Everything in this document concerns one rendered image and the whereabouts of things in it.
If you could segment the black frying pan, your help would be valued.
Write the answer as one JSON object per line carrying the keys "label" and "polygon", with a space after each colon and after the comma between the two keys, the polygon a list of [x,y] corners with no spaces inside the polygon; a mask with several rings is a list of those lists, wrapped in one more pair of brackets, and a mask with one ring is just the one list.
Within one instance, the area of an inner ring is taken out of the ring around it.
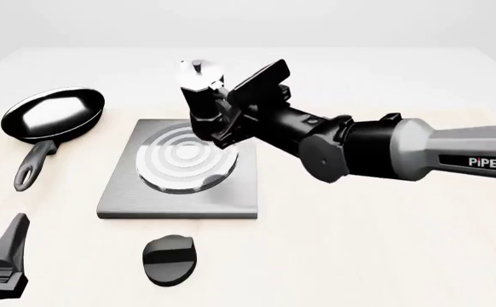
{"label": "black frying pan", "polygon": [[46,158],[60,145],[89,132],[101,119],[104,95],[86,87],[52,89],[14,104],[2,117],[6,135],[32,145],[14,177],[21,192],[37,180]]}

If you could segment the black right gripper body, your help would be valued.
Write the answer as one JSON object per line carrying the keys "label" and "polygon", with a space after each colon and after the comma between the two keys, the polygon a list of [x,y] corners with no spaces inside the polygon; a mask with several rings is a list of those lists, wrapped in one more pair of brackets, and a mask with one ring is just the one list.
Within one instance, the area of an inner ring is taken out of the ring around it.
{"label": "black right gripper body", "polygon": [[253,103],[253,95],[246,90],[231,90],[219,88],[218,96],[222,99],[217,101],[226,127],[241,126],[249,130],[249,138],[255,137],[253,118],[250,116],[250,107]]}

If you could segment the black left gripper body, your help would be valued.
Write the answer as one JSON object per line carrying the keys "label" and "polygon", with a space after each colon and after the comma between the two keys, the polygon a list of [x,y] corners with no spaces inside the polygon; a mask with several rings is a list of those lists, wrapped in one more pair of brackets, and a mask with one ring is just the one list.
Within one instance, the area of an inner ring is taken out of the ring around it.
{"label": "black left gripper body", "polygon": [[0,260],[0,300],[20,298],[27,283],[23,265]]}

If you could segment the round black stove knob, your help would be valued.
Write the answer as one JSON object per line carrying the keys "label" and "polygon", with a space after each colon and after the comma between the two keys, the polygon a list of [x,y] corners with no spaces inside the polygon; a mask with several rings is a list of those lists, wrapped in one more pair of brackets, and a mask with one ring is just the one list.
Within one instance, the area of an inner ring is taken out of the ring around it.
{"label": "round black stove knob", "polygon": [[148,280],[173,287],[192,275],[198,262],[193,237],[166,235],[148,242],[142,251],[142,267]]}

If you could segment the flat grey stove plate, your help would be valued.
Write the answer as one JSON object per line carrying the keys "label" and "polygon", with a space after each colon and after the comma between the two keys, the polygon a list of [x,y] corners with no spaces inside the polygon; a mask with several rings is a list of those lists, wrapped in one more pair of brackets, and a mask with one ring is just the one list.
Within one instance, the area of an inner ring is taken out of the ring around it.
{"label": "flat grey stove plate", "polygon": [[255,219],[257,151],[204,142],[186,119],[139,119],[96,208],[101,219]]}

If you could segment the silver and black moka pot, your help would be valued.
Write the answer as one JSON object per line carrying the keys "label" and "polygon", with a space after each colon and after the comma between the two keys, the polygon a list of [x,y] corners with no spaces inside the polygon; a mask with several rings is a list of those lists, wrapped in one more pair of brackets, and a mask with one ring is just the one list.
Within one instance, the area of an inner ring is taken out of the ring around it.
{"label": "silver and black moka pot", "polygon": [[[191,111],[202,114],[220,112],[216,102],[221,98],[212,88],[214,83],[224,83],[224,73],[217,63],[204,59],[182,60],[176,78],[189,108],[189,118]],[[211,140],[210,135],[196,136],[203,141]]]}

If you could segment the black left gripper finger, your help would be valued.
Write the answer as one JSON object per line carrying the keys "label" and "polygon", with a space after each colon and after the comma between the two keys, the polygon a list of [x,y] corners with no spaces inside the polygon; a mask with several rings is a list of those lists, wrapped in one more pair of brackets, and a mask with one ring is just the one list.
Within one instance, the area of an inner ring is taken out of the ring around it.
{"label": "black left gripper finger", "polygon": [[24,251],[29,226],[28,216],[19,213],[0,237],[0,270],[24,271]]}

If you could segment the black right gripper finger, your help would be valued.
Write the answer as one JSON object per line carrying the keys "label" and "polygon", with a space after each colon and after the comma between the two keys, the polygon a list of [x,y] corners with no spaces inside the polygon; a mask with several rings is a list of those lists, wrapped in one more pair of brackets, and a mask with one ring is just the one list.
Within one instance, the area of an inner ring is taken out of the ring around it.
{"label": "black right gripper finger", "polygon": [[225,128],[223,114],[214,112],[202,114],[201,112],[190,112],[190,123],[195,135],[214,135],[222,132]]}
{"label": "black right gripper finger", "polygon": [[228,148],[249,138],[249,130],[241,126],[214,126],[209,130],[211,142],[220,149]]}

